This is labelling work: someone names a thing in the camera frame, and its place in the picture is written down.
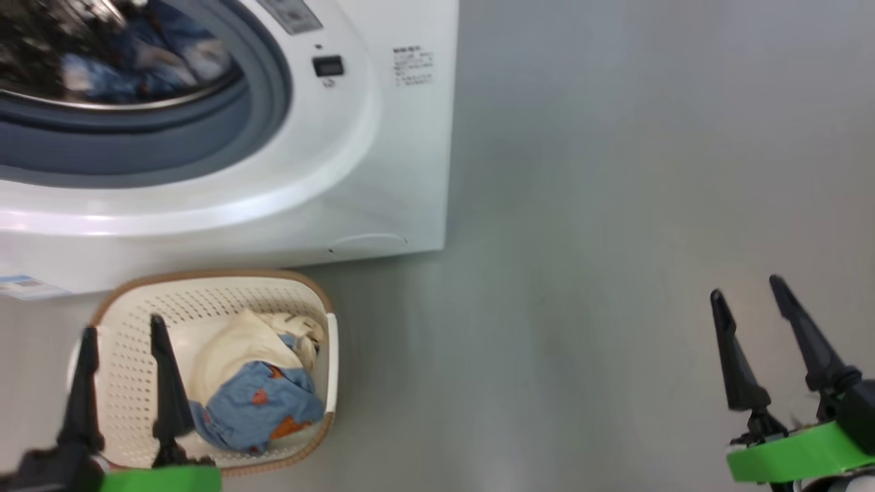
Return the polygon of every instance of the laundry basket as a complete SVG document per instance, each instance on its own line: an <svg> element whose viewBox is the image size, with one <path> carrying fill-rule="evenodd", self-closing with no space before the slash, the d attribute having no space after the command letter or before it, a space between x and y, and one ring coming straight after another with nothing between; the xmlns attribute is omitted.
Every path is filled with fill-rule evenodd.
<svg viewBox="0 0 875 492"><path fill-rule="evenodd" d="M158 442L152 437L157 382L150 315L164 317L179 372L187 381L200 348L247 308L255 313L302 314L325 328L327 347L319 351L313 371L325 417L317 425L272 441L260 455L219 449L196 432L178 439L179 444L190 457L213 458L223 476L288 467L319 446L331 428L337 399L337 319L328 297L312 280L291 271L194 271L123 285L92 318L100 348L94 386L98 424L106 440L104 458L118 467L148 468L158 452Z"/></svg>

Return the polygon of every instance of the gray floor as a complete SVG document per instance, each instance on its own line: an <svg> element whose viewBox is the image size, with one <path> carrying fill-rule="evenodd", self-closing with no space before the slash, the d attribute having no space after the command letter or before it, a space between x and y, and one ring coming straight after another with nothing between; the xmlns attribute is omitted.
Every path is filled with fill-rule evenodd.
<svg viewBox="0 0 875 492"><path fill-rule="evenodd" d="M749 489L711 288L785 420L804 370L770 273L875 371L873 15L464 0L447 249L307 271L341 316L339 420L227 490ZM0 301L0 467L51 442L98 299Z"/></svg>

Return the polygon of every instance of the white washing machine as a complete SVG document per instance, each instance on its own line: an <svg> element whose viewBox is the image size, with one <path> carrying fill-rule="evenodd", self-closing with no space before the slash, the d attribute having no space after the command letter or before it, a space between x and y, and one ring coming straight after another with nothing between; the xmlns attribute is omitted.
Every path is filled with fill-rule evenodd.
<svg viewBox="0 0 875 492"><path fill-rule="evenodd" d="M173 105L0 94L0 294L444 245L454 0L165 0L242 77Z"/></svg>

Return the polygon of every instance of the clothes inside drum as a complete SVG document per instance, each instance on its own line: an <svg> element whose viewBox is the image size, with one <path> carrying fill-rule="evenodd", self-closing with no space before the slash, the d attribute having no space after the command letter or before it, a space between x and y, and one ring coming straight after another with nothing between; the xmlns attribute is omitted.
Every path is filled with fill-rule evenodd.
<svg viewBox="0 0 875 492"><path fill-rule="evenodd" d="M0 90L42 102L185 102L240 76L221 40L159 0L0 0Z"/></svg>

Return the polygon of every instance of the basket rim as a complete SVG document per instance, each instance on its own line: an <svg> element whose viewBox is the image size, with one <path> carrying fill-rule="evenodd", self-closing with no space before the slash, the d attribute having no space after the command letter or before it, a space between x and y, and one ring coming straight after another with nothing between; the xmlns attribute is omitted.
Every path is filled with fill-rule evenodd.
<svg viewBox="0 0 875 492"><path fill-rule="evenodd" d="M131 292L140 287L145 287L148 285L154 284L166 284L170 282L177 282L179 280L195 280L198 278L234 278L234 277L247 277L247 278L281 278L286 280L294 280L300 282L301 284L306 285L319 297L319 300L322 301L322 304L325 306L325 313L329 315L329 319L334 315L334 308L332 307L331 300L328 299L328 296L325 294L325 291L322 290L319 285L312 281L309 277L302 273L298 273L296 271L288 271L288 270L272 270L272 269L229 269L229 270L199 270L199 271L182 271L177 273L166 273L163 275L153 275L150 277L138 278L136 280L131 280L126 284L122 284L117 287L114 291L112 291L97 307L97 310L94 312L94 315L91 317L91 325L94 327L98 327L103 322L103 317L106 315L109 308L124 294ZM294 453L292 456L288 458L283 458L281 460L269 461L267 463L260 463L256 465L244 465L242 467L229 467L229 468L220 468L222 478L230 478L236 476L245 476L250 474L260 474L266 473L270 471L279 470L282 468L290 467L295 463L303 460L307 456L310 456L319 445L322 444L322 441L326 438L328 431L331 430L331 427L334 422L334 412L327 411L325 416L322 418L322 422L319 424L320 428L318 433L313 436L313 439L310 440L309 443L301 449L297 453ZM110 466L113 469L129 469L127 467L119 466L112 461L107 460Z"/></svg>
<svg viewBox="0 0 875 492"><path fill-rule="evenodd" d="M94 311L91 317L91 324L99 326L103 322L103 316L106 315L109 308L124 294L154 284L166 284L169 282L177 282L179 280L196 280L198 278L224 278L224 277L248 277L248 278L282 278L285 280L295 280L301 284L311 288L322 304L325 305L326 314L334 314L331 300L326 296L325 291L319 284L313 282L303 273L287 270L271 270L271 269L239 269L239 270L196 270L196 271L181 271L177 273L165 273L163 275L153 275L150 277L138 278L131 280L126 284L122 284L112 291Z"/></svg>

